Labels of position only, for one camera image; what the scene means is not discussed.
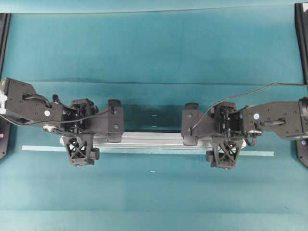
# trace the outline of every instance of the black cable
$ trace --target black cable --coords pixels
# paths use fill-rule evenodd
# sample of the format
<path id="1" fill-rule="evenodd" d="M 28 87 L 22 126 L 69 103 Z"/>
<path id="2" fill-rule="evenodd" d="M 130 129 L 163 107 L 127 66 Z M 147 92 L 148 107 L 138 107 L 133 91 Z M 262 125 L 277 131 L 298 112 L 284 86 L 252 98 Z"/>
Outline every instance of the black cable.
<path id="1" fill-rule="evenodd" d="M 211 108 L 215 107 L 216 105 L 223 103 L 227 100 L 232 100 L 232 99 L 236 99 L 236 98 L 240 98 L 246 95 L 252 95 L 258 92 L 261 92 L 267 88 L 273 87 L 273 86 L 295 86 L 295 87 L 308 87 L 308 85 L 306 84 L 297 84 L 297 83 L 270 83 L 268 85 L 265 85 L 257 90 L 253 90 L 250 92 L 246 92 L 246 93 L 242 93 L 242 94 L 238 94 L 238 95 L 233 95 L 227 98 L 224 98 L 223 100 L 219 100 L 216 103 L 214 103 L 213 105 L 211 105 L 209 108 L 207 108 L 205 110 L 205 112 L 202 114 L 202 116 L 200 117 L 200 119 L 198 120 L 198 122 L 192 127 L 192 131 L 201 123 L 202 119 L 204 118 L 204 116 L 211 110 Z"/>
<path id="2" fill-rule="evenodd" d="M 85 119 L 89 119 L 89 118 L 92 118 L 92 117 L 95 117 L 95 116 L 100 116 L 100 115 L 103 115 L 105 113 L 107 113 L 108 110 L 105 109 L 103 111 L 100 111 L 94 115 L 89 115 L 89 116 L 86 116 L 86 117 L 83 117 L 81 119 L 74 119 L 74 120 L 64 120 L 64 121 L 57 121 L 57 120 L 47 120 L 47 121 L 41 121 L 41 122 L 34 122 L 34 123 L 28 123 L 28 124 L 23 124 L 23 123 L 19 123 L 17 121 L 14 121 L 12 119 L 9 119 L 7 118 L 6 116 L 4 115 L 1 115 L 0 114 L 0 117 L 9 121 L 10 123 L 16 125 L 16 126 L 31 126 L 31 125 L 35 125 L 35 124 L 46 124 L 46 123 L 59 123 L 59 124 L 67 124 L 67 123 L 74 123 L 74 122 L 79 122 L 79 121 L 82 121 L 82 120 L 85 120 Z"/>
<path id="3" fill-rule="evenodd" d="M 48 102 L 48 99 L 45 96 L 42 96 L 42 95 L 37 95 L 37 94 L 27 95 L 27 96 L 23 96 L 23 99 L 24 100 L 32 100 L 32 99 L 42 100 L 42 101 L 45 102 L 45 104 L 48 108 L 51 108 L 51 105 Z"/>

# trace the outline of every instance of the teal backdrop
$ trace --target teal backdrop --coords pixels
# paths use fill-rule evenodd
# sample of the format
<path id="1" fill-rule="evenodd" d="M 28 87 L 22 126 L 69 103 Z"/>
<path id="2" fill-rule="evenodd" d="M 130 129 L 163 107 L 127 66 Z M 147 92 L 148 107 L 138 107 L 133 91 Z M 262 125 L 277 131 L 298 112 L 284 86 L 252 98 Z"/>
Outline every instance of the teal backdrop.
<path id="1" fill-rule="evenodd" d="M 17 3 L 16 13 L 31 6 L 10 1 L 4 9 Z M 87 97 L 104 108 L 119 99 L 126 130 L 179 131 L 186 103 L 206 109 L 271 82 L 303 82 L 292 3 L 13 14 L 2 78 L 29 82 L 66 104 Z M 46 13 L 44 7 L 31 9 Z M 274 87 L 234 102 L 240 108 L 304 96 L 306 88 Z M 274 157 L 240 156 L 228 171 L 210 168 L 205 155 L 101 153 L 95 166 L 75 168 L 65 153 L 22 151 L 60 146 L 59 139 L 40 128 L 12 128 L 0 162 L 0 230 L 308 229 L 308 170 L 295 143 L 273 133 L 247 150 Z"/>

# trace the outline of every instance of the black mount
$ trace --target black mount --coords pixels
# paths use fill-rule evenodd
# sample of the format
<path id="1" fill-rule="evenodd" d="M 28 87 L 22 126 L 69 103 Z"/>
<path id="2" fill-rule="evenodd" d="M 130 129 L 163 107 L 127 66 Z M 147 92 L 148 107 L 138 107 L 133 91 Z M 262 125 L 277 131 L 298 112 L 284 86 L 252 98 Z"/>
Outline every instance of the black mount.
<path id="1" fill-rule="evenodd" d="M 303 69 L 304 83 L 308 84 L 308 11 L 304 10 L 304 3 L 295 4 L 295 28 L 298 48 Z M 308 140 L 296 141 L 297 158 L 308 167 Z"/>
<path id="2" fill-rule="evenodd" d="M 212 141 L 213 150 L 206 152 L 206 161 L 211 163 L 211 167 L 225 169 L 235 167 L 243 140 L 232 141 L 224 138 L 213 138 Z"/>
<path id="3" fill-rule="evenodd" d="M 10 26 L 9 13 L 0 14 L 0 78 L 2 75 L 6 41 Z M 0 118 L 0 160 L 6 156 L 8 150 L 9 136 L 11 131 L 11 124 L 5 119 Z"/>
<path id="4" fill-rule="evenodd" d="M 69 162 L 77 167 L 94 165 L 100 158 L 100 150 L 93 148 L 93 134 L 83 134 L 75 137 L 63 137 Z"/>

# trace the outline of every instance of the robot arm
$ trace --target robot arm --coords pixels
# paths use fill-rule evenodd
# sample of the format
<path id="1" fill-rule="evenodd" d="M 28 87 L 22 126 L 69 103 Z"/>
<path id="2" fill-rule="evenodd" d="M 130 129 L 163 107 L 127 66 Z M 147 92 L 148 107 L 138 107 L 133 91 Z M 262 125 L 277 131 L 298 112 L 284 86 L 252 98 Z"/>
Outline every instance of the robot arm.
<path id="1" fill-rule="evenodd" d="M 206 115 L 198 104 L 189 103 L 182 112 L 184 145 L 197 145 L 199 138 L 210 136 L 213 150 L 206 153 L 206 160 L 212 167 L 233 168 L 243 141 L 253 146 L 264 131 L 273 131 L 289 141 L 308 138 L 308 98 L 247 106 L 241 110 L 234 103 L 223 102 Z"/>
<path id="2" fill-rule="evenodd" d="M 0 114 L 19 126 L 35 125 L 44 131 L 63 136 L 72 165 L 94 165 L 99 149 L 93 148 L 95 135 L 109 142 L 121 142 L 124 132 L 124 110 L 119 100 L 109 100 L 99 111 L 88 99 L 62 104 L 57 95 L 52 102 L 38 95 L 31 84 L 6 78 L 0 83 Z"/>

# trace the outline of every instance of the metal plate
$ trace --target metal plate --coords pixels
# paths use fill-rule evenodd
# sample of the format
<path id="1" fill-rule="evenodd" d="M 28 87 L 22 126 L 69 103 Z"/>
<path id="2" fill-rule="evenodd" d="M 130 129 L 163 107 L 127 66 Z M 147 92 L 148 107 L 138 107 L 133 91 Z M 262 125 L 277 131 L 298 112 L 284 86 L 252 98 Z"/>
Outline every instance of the metal plate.
<path id="1" fill-rule="evenodd" d="M 7 154 L 10 130 L 11 124 L 0 118 L 0 160 Z"/>
<path id="2" fill-rule="evenodd" d="M 289 140 L 303 135 L 298 102 L 272 102 L 243 109 L 244 131 L 255 130 L 257 122 L 274 121 L 281 118 L 285 120 L 285 124 L 265 130 L 274 131 L 282 139 Z"/>
<path id="3" fill-rule="evenodd" d="M 308 141 L 307 140 L 296 141 L 296 148 L 297 148 L 297 158 L 306 167 L 308 167 Z"/>

